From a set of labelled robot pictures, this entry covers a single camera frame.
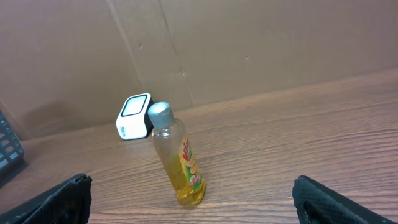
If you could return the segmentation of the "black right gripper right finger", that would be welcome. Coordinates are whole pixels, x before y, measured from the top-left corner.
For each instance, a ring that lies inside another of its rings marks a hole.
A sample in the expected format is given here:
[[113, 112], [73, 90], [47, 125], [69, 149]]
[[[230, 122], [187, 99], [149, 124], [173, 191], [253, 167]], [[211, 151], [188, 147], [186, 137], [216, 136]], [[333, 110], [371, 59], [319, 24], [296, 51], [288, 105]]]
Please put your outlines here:
[[300, 224], [397, 224], [301, 175], [292, 188]]

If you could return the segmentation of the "yellow liquid bottle grey cap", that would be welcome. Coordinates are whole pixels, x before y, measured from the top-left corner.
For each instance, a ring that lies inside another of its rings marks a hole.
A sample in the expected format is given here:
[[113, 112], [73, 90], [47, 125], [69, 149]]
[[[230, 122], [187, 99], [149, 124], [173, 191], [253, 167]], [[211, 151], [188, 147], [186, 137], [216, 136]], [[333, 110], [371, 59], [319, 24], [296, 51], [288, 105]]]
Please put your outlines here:
[[206, 183], [198, 168], [184, 123], [173, 114], [168, 102], [154, 103], [148, 110], [153, 125], [154, 148], [174, 188], [179, 204], [199, 204]]

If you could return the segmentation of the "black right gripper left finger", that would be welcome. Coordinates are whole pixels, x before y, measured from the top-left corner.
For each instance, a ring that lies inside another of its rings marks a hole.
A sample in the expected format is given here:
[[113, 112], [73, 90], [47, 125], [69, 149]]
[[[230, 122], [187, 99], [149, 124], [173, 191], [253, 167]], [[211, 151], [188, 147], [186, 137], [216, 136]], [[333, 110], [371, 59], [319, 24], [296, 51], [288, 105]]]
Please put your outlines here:
[[92, 178], [77, 174], [25, 203], [1, 214], [4, 224], [87, 224]]

